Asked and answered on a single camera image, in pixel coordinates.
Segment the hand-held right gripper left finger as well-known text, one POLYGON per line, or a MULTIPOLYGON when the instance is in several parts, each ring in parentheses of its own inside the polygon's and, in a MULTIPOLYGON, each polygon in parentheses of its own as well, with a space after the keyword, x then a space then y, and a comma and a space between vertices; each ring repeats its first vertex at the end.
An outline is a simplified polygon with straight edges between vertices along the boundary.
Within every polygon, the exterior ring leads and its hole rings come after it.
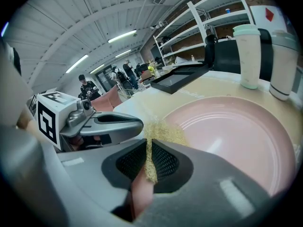
POLYGON ((131 188, 146 161, 145 139, 115 146, 61 153, 75 187, 69 227, 138 227, 131 188))

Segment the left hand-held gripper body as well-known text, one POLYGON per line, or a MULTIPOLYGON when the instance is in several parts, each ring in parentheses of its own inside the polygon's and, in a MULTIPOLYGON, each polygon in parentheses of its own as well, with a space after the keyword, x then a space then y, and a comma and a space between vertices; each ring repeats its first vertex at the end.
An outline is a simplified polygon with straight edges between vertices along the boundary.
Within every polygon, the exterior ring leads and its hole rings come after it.
POLYGON ((38 94, 37 122, 43 136, 58 150, 71 150, 63 137, 72 138, 95 113, 89 100, 80 100, 59 91, 38 94))

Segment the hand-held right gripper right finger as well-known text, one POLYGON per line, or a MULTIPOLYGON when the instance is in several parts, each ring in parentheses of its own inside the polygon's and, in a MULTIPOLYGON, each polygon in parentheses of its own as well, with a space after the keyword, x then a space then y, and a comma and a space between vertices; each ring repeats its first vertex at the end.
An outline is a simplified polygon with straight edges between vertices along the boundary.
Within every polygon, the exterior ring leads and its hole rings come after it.
POLYGON ((222 157, 152 140, 158 182, 136 227, 249 227, 270 202, 267 191, 222 157))

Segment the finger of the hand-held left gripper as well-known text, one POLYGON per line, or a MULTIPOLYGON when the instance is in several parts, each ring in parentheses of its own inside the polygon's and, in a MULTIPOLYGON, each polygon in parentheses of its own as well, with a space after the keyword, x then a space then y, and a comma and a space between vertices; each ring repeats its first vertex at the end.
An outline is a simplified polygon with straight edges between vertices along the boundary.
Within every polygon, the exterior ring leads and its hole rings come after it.
POLYGON ((117 112, 100 112, 93 114, 94 122, 142 122, 137 117, 117 112))
POLYGON ((143 122, 130 117, 97 117, 90 119, 80 130, 80 135, 90 137, 101 146, 111 146, 139 135, 143 122))

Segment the yellow sponge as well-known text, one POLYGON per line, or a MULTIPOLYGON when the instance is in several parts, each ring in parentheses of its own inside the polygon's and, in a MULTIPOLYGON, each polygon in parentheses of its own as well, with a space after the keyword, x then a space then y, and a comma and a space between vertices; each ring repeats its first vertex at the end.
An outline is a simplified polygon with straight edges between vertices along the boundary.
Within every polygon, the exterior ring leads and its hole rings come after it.
POLYGON ((189 147, 189 143, 187 142, 184 131, 180 126, 167 124, 165 120, 156 120, 146 123, 143 128, 143 134, 144 138, 147 140, 147 158, 144 167, 146 179, 149 182, 157 183, 158 177, 156 168, 152 161, 152 139, 177 143, 186 147, 189 147))

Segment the pink big plate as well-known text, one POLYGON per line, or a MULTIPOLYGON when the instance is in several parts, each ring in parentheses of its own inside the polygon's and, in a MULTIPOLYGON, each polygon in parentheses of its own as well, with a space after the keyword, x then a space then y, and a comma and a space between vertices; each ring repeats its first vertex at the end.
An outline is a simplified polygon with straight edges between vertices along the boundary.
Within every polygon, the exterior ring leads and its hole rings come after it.
POLYGON ((291 139, 264 107, 241 98, 208 97, 185 104, 163 120, 184 131, 189 147, 218 155, 273 196, 295 175, 291 139))

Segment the person's left hand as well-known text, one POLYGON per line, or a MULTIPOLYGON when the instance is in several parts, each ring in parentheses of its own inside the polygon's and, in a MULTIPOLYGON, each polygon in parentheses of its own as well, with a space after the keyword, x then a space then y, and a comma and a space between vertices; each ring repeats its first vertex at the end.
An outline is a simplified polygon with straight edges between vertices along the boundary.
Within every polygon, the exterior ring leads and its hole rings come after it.
POLYGON ((75 151, 102 148, 112 143, 112 140, 108 134, 106 135, 94 135, 94 136, 81 136, 69 138, 69 143, 75 151))

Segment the pink cloth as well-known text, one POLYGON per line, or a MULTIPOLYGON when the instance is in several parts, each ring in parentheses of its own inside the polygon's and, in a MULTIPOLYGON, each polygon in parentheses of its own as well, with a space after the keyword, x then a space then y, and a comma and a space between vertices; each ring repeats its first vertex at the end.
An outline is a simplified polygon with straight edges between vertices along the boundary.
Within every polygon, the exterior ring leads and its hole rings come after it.
POLYGON ((122 104, 118 94, 118 87, 112 87, 103 96, 92 100, 91 104, 97 112, 112 112, 115 107, 122 104))

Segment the ceiling light strip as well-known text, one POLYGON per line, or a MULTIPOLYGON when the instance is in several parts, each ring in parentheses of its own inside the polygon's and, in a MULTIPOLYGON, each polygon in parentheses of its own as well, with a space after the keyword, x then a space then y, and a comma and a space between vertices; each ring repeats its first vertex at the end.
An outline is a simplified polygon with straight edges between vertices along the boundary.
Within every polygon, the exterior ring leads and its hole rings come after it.
POLYGON ((80 63, 82 63, 84 60, 86 60, 89 56, 87 54, 85 54, 84 56, 82 56, 79 60, 77 60, 72 66, 70 66, 68 68, 68 70, 66 71, 66 73, 70 73, 75 67, 77 67, 80 63))
POLYGON ((116 36, 116 37, 114 37, 114 38, 108 40, 108 43, 113 43, 113 42, 115 42, 115 41, 117 41, 117 40, 120 40, 120 39, 122 39, 122 38, 124 38, 124 37, 130 36, 130 35, 134 35, 136 32, 137 32, 137 30, 135 29, 135 30, 132 30, 132 31, 130 31, 130 32, 121 34, 121 35, 119 35, 119 36, 116 36))

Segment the black tray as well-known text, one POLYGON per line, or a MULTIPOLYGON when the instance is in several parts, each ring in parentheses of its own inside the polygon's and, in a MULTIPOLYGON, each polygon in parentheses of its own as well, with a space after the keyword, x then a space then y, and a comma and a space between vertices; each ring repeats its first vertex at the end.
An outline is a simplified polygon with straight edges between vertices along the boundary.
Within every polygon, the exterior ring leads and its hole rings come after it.
POLYGON ((174 94, 209 71, 207 64, 183 65, 151 82, 151 87, 174 94))

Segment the black mesh office chair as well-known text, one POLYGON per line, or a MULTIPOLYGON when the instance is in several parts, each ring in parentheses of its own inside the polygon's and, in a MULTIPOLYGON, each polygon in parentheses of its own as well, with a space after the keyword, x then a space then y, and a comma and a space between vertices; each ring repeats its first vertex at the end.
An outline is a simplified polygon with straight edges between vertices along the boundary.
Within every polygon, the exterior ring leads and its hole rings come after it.
POLYGON ((218 42, 214 46, 214 71, 241 73, 240 58, 235 40, 218 42))

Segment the white shelving rack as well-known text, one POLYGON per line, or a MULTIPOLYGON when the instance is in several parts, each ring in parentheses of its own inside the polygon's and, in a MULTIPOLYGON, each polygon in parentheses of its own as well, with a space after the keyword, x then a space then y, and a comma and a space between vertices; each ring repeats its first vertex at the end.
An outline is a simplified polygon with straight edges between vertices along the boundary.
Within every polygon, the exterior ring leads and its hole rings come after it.
POLYGON ((245 0, 200 0, 196 4, 189 1, 187 9, 167 24, 153 38, 160 52, 161 59, 166 66, 173 56, 206 46, 207 31, 215 35, 215 28, 218 26, 242 22, 254 23, 253 16, 245 0), (172 45, 196 34, 201 35, 202 42, 165 53, 165 50, 172 49, 172 45))

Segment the cup with mint lid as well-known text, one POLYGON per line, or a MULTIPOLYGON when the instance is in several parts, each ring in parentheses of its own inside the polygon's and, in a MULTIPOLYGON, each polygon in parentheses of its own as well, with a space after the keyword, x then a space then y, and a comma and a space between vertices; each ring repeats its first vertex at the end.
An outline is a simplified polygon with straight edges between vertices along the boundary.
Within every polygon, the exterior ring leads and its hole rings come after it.
POLYGON ((233 28, 233 37, 239 53, 241 85, 256 89, 261 68, 260 31, 253 24, 239 25, 233 28))

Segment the cup with grey lid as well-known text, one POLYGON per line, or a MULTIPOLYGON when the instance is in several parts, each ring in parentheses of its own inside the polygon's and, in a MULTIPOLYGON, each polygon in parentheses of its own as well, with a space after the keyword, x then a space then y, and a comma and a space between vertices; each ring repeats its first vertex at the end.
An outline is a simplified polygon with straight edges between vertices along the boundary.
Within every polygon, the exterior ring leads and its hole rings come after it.
POLYGON ((275 30, 271 36, 273 48, 273 68, 269 92, 277 99, 285 101, 291 93, 299 55, 296 37, 283 30, 275 30))

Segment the white refrigerator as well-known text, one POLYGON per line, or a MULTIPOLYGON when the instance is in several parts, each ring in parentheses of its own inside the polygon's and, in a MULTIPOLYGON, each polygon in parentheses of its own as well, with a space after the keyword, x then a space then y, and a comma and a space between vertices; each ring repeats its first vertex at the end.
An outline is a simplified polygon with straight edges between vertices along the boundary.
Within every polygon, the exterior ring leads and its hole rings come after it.
POLYGON ((276 30, 287 31, 283 13, 279 7, 259 5, 250 6, 252 16, 258 28, 273 33, 276 30))

